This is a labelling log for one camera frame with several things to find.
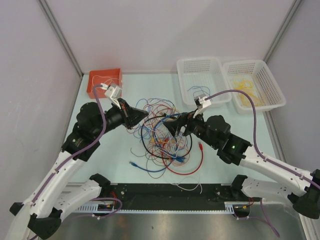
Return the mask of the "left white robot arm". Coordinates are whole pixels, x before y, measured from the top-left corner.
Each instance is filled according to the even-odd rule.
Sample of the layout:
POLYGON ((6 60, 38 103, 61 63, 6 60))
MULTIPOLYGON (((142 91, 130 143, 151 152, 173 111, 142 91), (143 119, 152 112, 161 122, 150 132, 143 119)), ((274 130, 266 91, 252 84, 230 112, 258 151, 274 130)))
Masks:
POLYGON ((129 106, 122 98, 112 102, 108 111, 102 109, 99 101, 84 104, 41 184, 24 202, 15 202, 10 207, 14 219, 5 238, 26 240, 34 233, 46 240, 78 207, 93 199, 107 199, 112 191, 111 182, 99 173, 67 195, 61 196, 61 193, 100 146, 99 140, 104 134, 119 126, 132 129, 147 116, 147 111, 129 106))

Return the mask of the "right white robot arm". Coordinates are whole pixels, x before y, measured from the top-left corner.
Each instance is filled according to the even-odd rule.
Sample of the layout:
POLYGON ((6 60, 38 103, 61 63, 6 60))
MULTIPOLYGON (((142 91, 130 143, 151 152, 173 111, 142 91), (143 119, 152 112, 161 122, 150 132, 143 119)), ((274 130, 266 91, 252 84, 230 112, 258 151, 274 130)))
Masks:
POLYGON ((242 166, 259 172, 270 181, 259 181, 246 175, 237 175, 230 187, 231 196, 242 201, 245 197, 260 198, 288 204, 299 214, 310 218, 320 217, 320 171, 312 172, 289 165, 281 160, 258 152, 256 145, 231 133, 231 126, 221 115, 204 120, 183 113, 166 120, 164 126, 172 136, 181 128, 183 135, 195 135, 217 151, 217 156, 226 164, 242 166))

